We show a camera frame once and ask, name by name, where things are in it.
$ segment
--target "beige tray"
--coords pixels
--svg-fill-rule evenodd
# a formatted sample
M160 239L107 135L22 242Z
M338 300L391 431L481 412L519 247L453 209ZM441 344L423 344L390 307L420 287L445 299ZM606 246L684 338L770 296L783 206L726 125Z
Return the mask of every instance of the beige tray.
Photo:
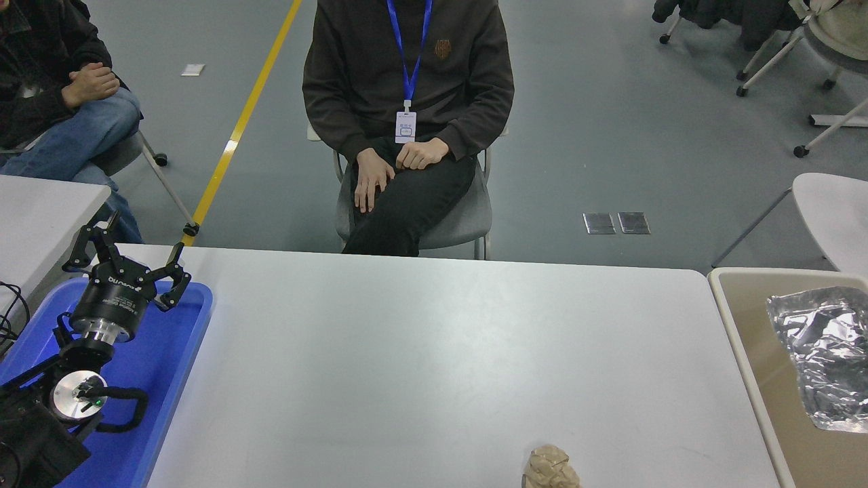
M799 397L795 366L766 313L771 295L837 286L868 292L868 280L828 271L722 267L708 281L780 485L868 486L868 435L813 425Z

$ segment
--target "clasped hands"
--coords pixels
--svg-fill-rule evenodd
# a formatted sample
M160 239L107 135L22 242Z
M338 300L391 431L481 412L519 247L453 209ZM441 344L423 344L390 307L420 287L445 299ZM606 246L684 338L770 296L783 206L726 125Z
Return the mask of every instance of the clasped hands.
M121 81L111 68L102 63L87 63L78 71L69 73L72 82L61 89L68 109L77 109L86 102L103 100L117 93Z
M407 142L398 153L395 166L398 169L425 169L439 163L449 154L449 146L438 138L428 142ZM353 200L359 212L366 214L374 209L377 188L384 192L389 181L395 177L395 169L373 148L358 153L358 184Z

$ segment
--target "brown sweatshirt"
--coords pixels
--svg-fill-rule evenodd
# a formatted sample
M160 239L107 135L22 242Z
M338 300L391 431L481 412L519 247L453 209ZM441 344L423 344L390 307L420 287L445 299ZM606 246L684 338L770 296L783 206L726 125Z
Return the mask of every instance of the brown sweatshirt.
M408 76L420 43L424 0L394 0ZM349 161L369 139L395 133L404 75L386 0L319 0L302 91L317 134ZM456 159L503 131L512 67L497 0L434 0L412 110L419 135L435 135Z

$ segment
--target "table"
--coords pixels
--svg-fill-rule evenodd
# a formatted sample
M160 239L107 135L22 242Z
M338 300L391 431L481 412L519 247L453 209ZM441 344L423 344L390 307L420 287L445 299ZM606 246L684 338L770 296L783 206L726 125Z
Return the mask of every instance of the table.
M169 253L119 248L151 267ZM778 486L696 272L181 260L214 310L150 488L518 487L547 443L595 488Z
M106 201L109 187L0 175L0 280L26 298ZM0 311L14 299L0 288Z
M792 182L792 196L829 262L868 276L868 181L804 173Z

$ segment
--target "metal disc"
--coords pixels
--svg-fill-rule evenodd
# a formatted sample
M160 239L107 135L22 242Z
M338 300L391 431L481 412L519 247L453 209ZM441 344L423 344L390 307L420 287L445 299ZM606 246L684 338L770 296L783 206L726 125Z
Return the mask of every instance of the metal disc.
M64 376L51 392L51 406L61 419L81 420L102 409L107 397L80 399L78 393L93 386L107 386L106 380L92 371L76 371Z

